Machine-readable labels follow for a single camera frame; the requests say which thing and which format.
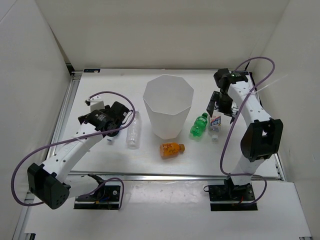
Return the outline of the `blue label clear plastic bottle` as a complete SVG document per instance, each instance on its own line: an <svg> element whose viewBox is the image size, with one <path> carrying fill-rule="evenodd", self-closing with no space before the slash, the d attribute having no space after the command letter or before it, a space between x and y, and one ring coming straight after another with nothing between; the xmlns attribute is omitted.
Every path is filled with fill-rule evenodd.
<svg viewBox="0 0 320 240"><path fill-rule="evenodd" d="M106 136L106 144L108 146L113 146L121 141L122 132L119 131L115 136Z"/></svg>

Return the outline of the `green plastic soda bottle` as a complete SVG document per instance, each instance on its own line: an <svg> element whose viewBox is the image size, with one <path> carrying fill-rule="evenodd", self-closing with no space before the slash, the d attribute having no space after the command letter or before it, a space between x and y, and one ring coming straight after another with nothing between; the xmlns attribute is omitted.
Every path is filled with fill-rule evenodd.
<svg viewBox="0 0 320 240"><path fill-rule="evenodd" d="M204 112L202 115L198 116L190 129L190 134L192 137L201 137L204 133L208 124L208 114Z"/></svg>

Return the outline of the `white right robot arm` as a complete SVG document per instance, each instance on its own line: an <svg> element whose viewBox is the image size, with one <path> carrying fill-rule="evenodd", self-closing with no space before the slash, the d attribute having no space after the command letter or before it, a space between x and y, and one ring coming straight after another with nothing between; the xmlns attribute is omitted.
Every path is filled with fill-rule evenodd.
<svg viewBox="0 0 320 240"><path fill-rule="evenodd" d="M240 141L241 157L229 173L231 183L224 188L226 197L236 200L243 193L242 186L250 183L258 167L278 152L284 125L263 109L245 73L221 68L213 78L219 91L214 91L210 98L206 108L209 116L219 112L235 123L237 114L241 114L247 127Z"/></svg>

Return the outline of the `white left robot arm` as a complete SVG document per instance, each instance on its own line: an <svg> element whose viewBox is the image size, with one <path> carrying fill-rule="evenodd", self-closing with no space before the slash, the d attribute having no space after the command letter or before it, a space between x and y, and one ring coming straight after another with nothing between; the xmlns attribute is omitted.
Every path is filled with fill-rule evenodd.
<svg viewBox="0 0 320 240"><path fill-rule="evenodd" d="M92 110L78 118L80 129L75 141L65 143L60 150L42 164L33 163L27 169L29 190L48 207L55 210L68 198L85 196L95 201L103 198L103 179L89 173L71 179L69 172L77 162L104 137L114 137L130 110L119 102Z"/></svg>

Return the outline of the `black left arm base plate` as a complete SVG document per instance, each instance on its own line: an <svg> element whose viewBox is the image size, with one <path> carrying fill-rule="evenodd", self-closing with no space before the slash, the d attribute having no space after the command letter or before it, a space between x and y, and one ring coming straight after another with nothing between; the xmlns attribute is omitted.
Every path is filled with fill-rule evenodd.
<svg viewBox="0 0 320 240"><path fill-rule="evenodd" d="M79 196L75 199L75 210L120 210L123 205L124 183L113 178L104 186L89 195Z"/></svg>

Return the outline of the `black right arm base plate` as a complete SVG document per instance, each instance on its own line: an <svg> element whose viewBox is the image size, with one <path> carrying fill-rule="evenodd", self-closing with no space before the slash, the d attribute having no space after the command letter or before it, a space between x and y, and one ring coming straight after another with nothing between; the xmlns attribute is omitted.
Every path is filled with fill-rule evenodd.
<svg viewBox="0 0 320 240"><path fill-rule="evenodd" d="M225 185L208 185L204 191L209 194L211 212L257 211L252 184L247 184L240 190L229 192Z"/></svg>

